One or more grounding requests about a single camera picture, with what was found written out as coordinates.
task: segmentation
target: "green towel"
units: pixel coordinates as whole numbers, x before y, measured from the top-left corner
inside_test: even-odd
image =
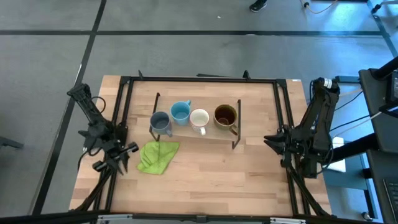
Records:
[[[148,142],[139,152],[137,169],[148,174],[162,175],[180,146],[179,142]]]

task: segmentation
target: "wooden table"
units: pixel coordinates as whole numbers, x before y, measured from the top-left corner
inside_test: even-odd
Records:
[[[104,76],[99,95],[106,102],[103,112],[111,119],[120,76]],[[287,80],[290,104],[295,124],[299,124],[307,108],[300,80]],[[174,213],[207,215],[292,215],[286,170],[278,156],[263,143],[263,136],[275,134],[278,128],[272,85],[263,83],[202,83],[202,82],[142,82],[135,81],[129,108],[127,143],[137,142],[142,148],[153,141],[149,118],[159,92],[158,110],[169,112],[169,104],[191,100],[192,108],[212,108],[223,103],[236,106],[241,99],[241,141],[234,150],[231,139],[217,139],[217,134],[205,137],[183,131],[161,141],[178,141],[180,147],[163,175],[150,175],[136,169],[139,153],[130,154],[129,170],[116,180],[112,212]],[[284,121],[287,121],[283,92],[280,91]],[[122,98],[119,119],[126,96]],[[86,156],[80,166],[70,208],[82,203],[93,190],[99,173],[92,163],[103,158]],[[320,205],[330,212],[323,176],[306,179],[306,185]],[[296,188],[298,207],[302,212],[300,191]],[[106,190],[101,208],[104,207]]]

